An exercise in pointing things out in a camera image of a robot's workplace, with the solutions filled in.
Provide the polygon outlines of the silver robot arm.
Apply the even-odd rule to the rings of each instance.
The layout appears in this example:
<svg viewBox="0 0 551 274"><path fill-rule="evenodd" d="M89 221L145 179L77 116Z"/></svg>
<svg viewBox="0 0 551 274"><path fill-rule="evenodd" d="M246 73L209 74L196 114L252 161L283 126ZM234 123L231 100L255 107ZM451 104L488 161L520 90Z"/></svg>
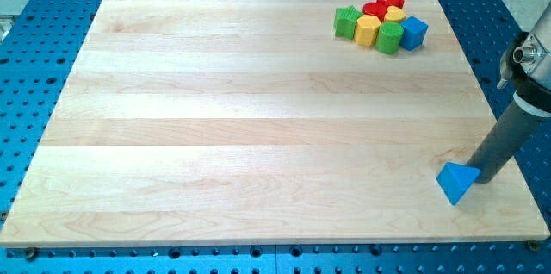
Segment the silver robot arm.
<svg viewBox="0 0 551 274"><path fill-rule="evenodd" d="M513 40L499 69L499 89L512 82L524 103L550 112L550 4L529 32L520 32Z"/></svg>

